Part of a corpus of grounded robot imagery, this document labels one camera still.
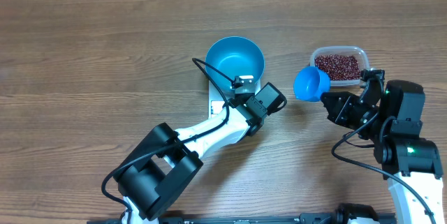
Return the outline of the red adzuki beans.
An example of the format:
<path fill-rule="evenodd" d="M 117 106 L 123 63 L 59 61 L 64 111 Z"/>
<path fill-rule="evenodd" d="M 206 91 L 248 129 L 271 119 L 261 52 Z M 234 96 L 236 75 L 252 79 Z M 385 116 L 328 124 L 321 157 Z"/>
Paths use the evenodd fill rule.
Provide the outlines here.
<path fill-rule="evenodd" d="M 358 80 L 360 69 L 357 59 L 351 55 L 319 55 L 314 60 L 315 67 L 327 73 L 331 81 Z"/>

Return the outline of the blue plastic measuring scoop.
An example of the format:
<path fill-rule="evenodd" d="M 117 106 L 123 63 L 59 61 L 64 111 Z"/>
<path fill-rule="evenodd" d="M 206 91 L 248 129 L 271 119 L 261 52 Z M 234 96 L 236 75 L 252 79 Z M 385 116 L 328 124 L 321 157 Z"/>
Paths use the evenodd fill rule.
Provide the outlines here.
<path fill-rule="evenodd" d="M 329 75 L 314 66 L 303 68 L 296 76 L 293 90 L 298 100 L 318 102 L 330 90 Z"/>

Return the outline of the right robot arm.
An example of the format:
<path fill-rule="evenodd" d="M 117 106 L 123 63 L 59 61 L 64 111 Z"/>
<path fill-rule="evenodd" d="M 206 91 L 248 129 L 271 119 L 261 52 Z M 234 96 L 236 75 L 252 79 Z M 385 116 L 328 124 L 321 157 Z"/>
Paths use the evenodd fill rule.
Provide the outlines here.
<path fill-rule="evenodd" d="M 388 183 L 398 223 L 444 223 L 443 175 L 436 144 L 420 136 L 425 103 L 423 87 L 414 82 L 368 82 L 362 95 L 325 92 L 321 102 L 333 123 L 350 128 L 340 142 L 353 135 L 372 141 L 380 167 L 335 158 L 378 172 Z"/>

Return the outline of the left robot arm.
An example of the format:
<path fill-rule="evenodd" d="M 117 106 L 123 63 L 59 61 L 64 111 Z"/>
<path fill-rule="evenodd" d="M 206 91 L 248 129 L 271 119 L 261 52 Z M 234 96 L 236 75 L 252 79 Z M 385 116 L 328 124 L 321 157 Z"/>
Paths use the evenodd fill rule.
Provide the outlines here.
<path fill-rule="evenodd" d="M 203 158 L 254 135 L 266 117 L 286 104 L 286 97 L 267 83 L 256 93 L 225 100 L 218 115 L 195 126 L 155 126 L 112 176 L 126 207 L 121 222 L 156 220 L 197 175 Z"/>

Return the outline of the white digital kitchen scale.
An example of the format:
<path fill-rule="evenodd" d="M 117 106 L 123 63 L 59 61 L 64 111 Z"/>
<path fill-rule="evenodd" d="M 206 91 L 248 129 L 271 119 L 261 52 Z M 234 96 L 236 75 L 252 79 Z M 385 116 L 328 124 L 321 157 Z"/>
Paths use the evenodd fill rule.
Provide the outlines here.
<path fill-rule="evenodd" d="M 212 117 L 217 116 L 222 109 L 224 108 L 224 100 L 221 97 L 220 93 L 217 91 L 217 89 L 214 87 L 214 85 L 209 81 L 209 87 L 208 87 L 208 119 L 211 119 Z M 234 98 L 235 96 L 235 90 L 230 89 L 229 91 L 224 91 L 223 88 L 221 88 L 223 91 L 223 94 L 225 95 L 226 99 L 229 100 L 230 98 Z M 261 81 L 258 81 L 255 86 L 255 93 L 258 93 L 261 90 Z"/>

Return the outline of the teal metal bowl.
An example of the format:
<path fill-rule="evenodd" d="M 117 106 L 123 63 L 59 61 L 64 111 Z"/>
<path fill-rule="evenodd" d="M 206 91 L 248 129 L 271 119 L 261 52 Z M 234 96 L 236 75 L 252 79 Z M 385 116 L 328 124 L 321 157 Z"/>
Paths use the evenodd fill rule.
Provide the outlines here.
<path fill-rule="evenodd" d="M 216 68 L 219 74 L 209 66 L 205 67 L 216 85 L 226 93 L 232 91 L 231 80 L 236 76 L 252 76 L 249 85 L 253 92 L 259 90 L 259 82 L 265 70 L 265 58 L 260 47 L 248 38 L 230 36 L 218 40 L 205 57 L 205 62 Z"/>

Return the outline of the clear plastic food container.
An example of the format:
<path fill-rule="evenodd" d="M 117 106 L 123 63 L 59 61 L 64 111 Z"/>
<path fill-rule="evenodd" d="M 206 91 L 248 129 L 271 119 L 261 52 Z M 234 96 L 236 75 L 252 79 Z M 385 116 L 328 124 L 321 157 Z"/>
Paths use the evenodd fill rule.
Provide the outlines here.
<path fill-rule="evenodd" d="M 346 56 L 353 55 L 358 61 L 360 71 L 362 71 L 363 69 L 369 69 L 369 59 L 367 58 L 366 53 L 357 46 L 320 47 L 312 53 L 309 60 L 309 65 L 315 67 L 314 60 L 317 56 L 329 55 L 329 54 L 340 54 Z M 330 81 L 330 85 L 332 87 L 347 87 L 359 84 L 360 84 L 360 78 L 358 80 Z"/>

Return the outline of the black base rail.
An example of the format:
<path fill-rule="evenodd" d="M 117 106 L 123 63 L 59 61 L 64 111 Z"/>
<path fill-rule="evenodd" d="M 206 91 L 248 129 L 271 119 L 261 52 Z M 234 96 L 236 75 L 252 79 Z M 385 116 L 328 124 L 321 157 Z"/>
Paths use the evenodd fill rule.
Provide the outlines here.
<path fill-rule="evenodd" d="M 334 212 L 301 213 L 298 216 L 261 216 L 228 218 L 189 218 L 188 216 L 164 216 L 142 223 L 159 224 L 318 224 L 318 223 L 379 223 L 397 224 L 395 214 L 378 214 L 368 205 L 340 204 Z"/>

